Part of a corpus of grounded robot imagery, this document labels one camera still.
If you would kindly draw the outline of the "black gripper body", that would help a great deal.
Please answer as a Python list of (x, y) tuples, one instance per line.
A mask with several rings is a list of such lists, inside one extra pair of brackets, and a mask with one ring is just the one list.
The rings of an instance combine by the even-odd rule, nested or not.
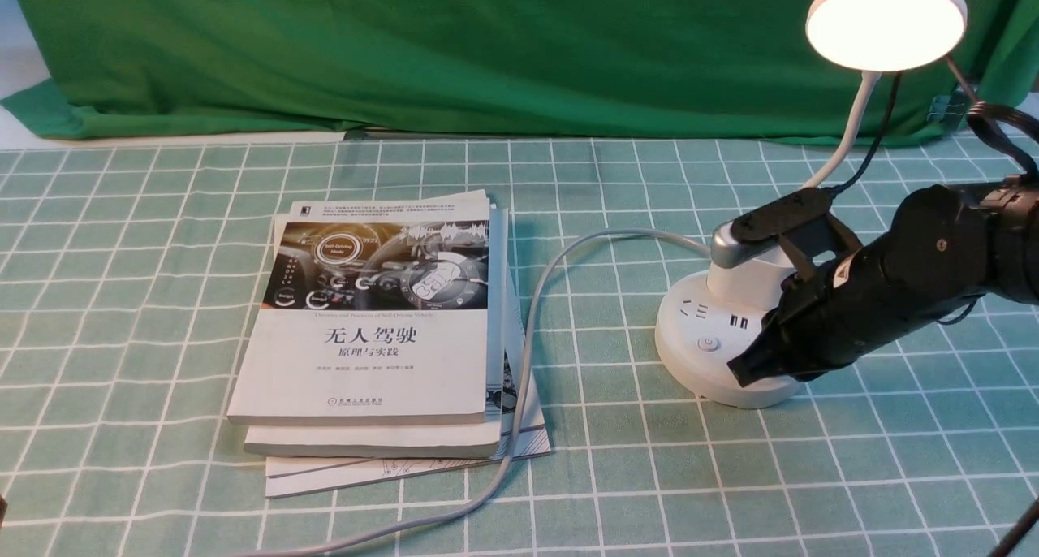
[(785, 290), (761, 331), (761, 375), (812, 381), (945, 314), (945, 286), (887, 260), (868, 248)]

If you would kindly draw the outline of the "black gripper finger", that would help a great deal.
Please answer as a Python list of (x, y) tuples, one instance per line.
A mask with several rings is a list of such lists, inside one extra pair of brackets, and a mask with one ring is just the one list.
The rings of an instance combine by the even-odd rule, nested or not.
[(763, 329), (738, 356), (727, 362), (737, 383), (743, 388), (774, 377), (790, 375), (793, 349), (778, 329)]

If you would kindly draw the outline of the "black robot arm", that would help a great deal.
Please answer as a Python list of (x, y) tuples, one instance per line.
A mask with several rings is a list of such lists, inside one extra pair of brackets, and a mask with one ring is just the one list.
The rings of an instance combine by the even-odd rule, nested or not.
[(1037, 185), (1027, 177), (920, 188), (868, 244), (832, 215), (832, 198), (802, 188), (732, 222), (739, 246), (777, 247), (794, 267), (728, 364), (740, 386), (812, 381), (989, 294), (1036, 304)]

